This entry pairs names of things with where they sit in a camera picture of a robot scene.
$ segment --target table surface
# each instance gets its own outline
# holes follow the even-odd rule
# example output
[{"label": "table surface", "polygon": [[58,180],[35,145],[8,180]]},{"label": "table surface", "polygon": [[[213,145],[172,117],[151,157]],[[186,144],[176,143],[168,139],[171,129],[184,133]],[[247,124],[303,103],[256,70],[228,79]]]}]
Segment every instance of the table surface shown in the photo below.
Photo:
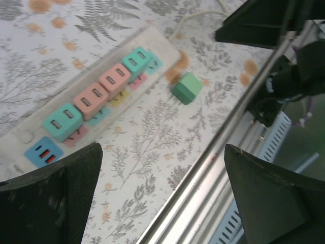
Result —
[{"label": "table surface", "polygon": [[[226,2],[232,12],[242,4]],[[0,135],[138,28],[155,25],[169,36],[184,15],[211,9],[221,7],[211,0],[0,0]],[[181,61],[98,139],[103,163],[83,243],[135,243],[270,56],[214,42],[222,21],[186,22],[173,40]],[[204,88],[193,103],[175,104],[168,85],[188,71]]]}]

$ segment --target fern print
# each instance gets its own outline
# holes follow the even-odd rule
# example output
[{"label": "fern print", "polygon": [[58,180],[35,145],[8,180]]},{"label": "fern print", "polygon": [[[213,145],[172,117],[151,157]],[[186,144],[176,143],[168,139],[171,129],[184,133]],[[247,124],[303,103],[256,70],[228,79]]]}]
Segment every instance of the fern print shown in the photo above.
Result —
[{"label": "fern print", "polygon": [[86,32],[93,36],[98,42],[100,36],[116,41],[109,30],[119,31],[129,29],[116,22],[116,20],[139,19],[139,16],[130,10],[139,10],[136,6],[125,0],[85,0],[84,16],[76,15],[81,20],[82,25],[75,25],[81,32]]},{"label": "fern print", "polygon": [[13,21],[22,15],[22,0],[0,0],[0,20]]},{"label": "fern print", "polygon": [[188,137],[185,139],[186,148],[182,149],[177,153],[177,159],[179,161],[184,161],[188,155],[190,155],[193,151],[194,142],[198,140],[201,142],[202,134],[201,130],[206,129],[205,117],[203,116],[203,106],[201,103],[201,107],[198,109],[195,115],[190,117],[190,119],[195,120],[195,125],[191,128],[187,128]]},{"label": "fern print", "polygon": [[131,153],[137,160],[131,172],[123,180],[123,185],[131,175],[145,178],[151,173],[151,166],[158,161],[159,149],[172,148],[179,144],[182,137],[173,126],[166,122],[178,117],[178,108],[159,99],[157,104],[149,108],[143,115],[143,133],[136,133],[132,139]]},{"label": "fern print", "polygon": [[218,130],[230,114],[230,111],[231,110],[228,107],[222,106],[218,107],[215,112],[208,115],[209,124],[214,134],[218,132]]},{"label": "fern print", "polygon": [[113,177],[121,177],[124,182],[124,176],[123,172],[125,170],[125,160],[128,158],[128,151],[127,148],[124,147],[123,149],[120,149],[117,147],[115,150],[113,150],[113,163],[112,166],[114,169],[112,169],[113,172],[116,172],[116,174]]},{"label": "fern print", "polygon": [[223,44],[206,44],[195,37],[190,40],[196,49],[198,61],[207,68],[206,74],[210,71],[215,72],[221,68],[227,68],[233,62],[230,55],[224,51]]},{"label": "fern print", "polygon": [[147,201],[144,198],[151,196],[155,191],[155,181],[156,178],[151,175],[146,179],[145,184],[137,187],[133,194],[133,199],[126,199],[124,201],[122,207],[115,214],[115,221],[118,222],[117,227],[106,239],[112,237],[114,241],[118,240],[134,228],[134,220],[147,212]]},{"label": "fern print", "polygon": [[208,91],[204,103],[210,107],[213,104],[221,104],[227,98],[222,81],[215,81],[213,89]]},{"label": "fern print", "polygon": [[173,189],[173,191],[176,189],[176,187],[180,184],[181,180],[184,178],[185,174],[190,169],[190,165],[187,167],[181,167],[178,165],[174,168],[173,172],[171,173],[171,177],[167,178],[169,186]]},{"label": "fern print", "polygon": [[179,5],[179,0],[147,0],[144,5],[150,8],[152,12],[160,16],[166,16],[166,14],[171,14],[177,10],[176,7]]},{"label": "fern print", "polygon": [[5,80],[0,83],[0,107],[19,106],[33,102],[32,92],[45,92],[55,87],[67,70],[60,59],[50,58],[35,65],[26,56],[9,54],[5,62]]}]

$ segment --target leaf pattern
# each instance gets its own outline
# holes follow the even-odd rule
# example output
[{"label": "leaf pattern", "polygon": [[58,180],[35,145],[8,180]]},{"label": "leaf pattern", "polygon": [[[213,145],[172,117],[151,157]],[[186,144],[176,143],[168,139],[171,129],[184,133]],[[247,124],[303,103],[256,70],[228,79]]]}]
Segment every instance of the leaf pattern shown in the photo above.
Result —
[{"label": "leaf pattern", "polygon": [[152,12],[159,14],[160,16],[166,16],[166,14],[171,14],[173,11],[176,11],[176,7],[179,5],[179,0],[147,0],[144,5],[150,8]]},{"label": "leaf pattern", "polygon": [[184,161],[187,158],[187,156],[192,153],[195,140],[201,142],[202,139],[201,130],[205,130],[206,128],[202,103],[201,103],[201,107],[198,109],[196,114],[190,117],[190,119],[194,120],[195,124],[193,127],[187,128],[188,137],[186,137],[184,141],[186,147],[177,153],[177,158],[179,161]]},{"label": "leaf pattern", "polygon": [[189,169],[190,165],[185,168],[178,165],[174,168],[173,172],[171,173],[171,177],[167,178],[168,184],[173,189],[173,191],[180,184],[181,180],[184,178],[185,174],[188,172]]},{"label": "leaf pattern", "polygon": [[108,30],[117,31],[130,27],[123,26],[115,22],[115,20],[139,19],[138,15],[125,9],[139,10],[139,8],[124,0],[85,0],[84,16],[76,15],[81,20],[82,25],[76,24],[75,27],[81,32],[90,34],[98,42],[101,42],[99,34],[111,41],[116,41]]},{"label": "leaf pattern", "polygon": [[121,209],[116,212],[115,221],[117,226],[106,239],[113,237],[113,240],[118,240],[134,228],[134,220],[147,212],[147,201],[144,198],[152,195],[155,189],[155,181],[156,178],[151,175],[150,178],[146,179],[145,185],[137,187],[133,199],[124,201]]},{"label": "leaf pattern", "polygon": [[22,7],[22,0],[0,0],[0,20],[15,20],[22,15]]}]

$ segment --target white power strip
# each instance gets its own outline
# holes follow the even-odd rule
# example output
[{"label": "white power strip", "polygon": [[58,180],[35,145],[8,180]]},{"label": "white power strip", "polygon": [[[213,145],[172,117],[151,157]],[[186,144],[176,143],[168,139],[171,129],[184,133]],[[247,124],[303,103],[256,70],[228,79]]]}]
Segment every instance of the white power strip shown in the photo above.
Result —
[{"label": "white power strip", "polygon": [[[80,74],[65,86],[65,89],[55,99],[35,112],[32,116],[7,133],[0,139],[0,164],[11,164],[15,171],[14,176],[28,173],[38,168],[24,154],[32,147],[38,147],[39,141],[46,137],[46,143],[41,150],[36,151],[35,156],[49,149],[55,160],[66,157],[75,151],[94,142],[116,118],[128,109],[143,93],[148,90],[160,77],[166,73],[179,59],[180,53],[172,44],[155,28],[149,27],[140,30],[120,45],[120,48],[109,52],[101,60],[90,67],[90,71]],[[150,64],[147,71],[141,75],[141,80],[129,84],[114,100],[108,102],[105,107],[66,141],[56,141],[43,127],[42,122],[55,110],[65,103],[72,103],[73,98],[85,90],[91,84],[98,82],[99,77],[109,70],[122,58],[127,56],[137,47],[143,47],[153,52],[158,58],[160,68],[152,72]]]}]

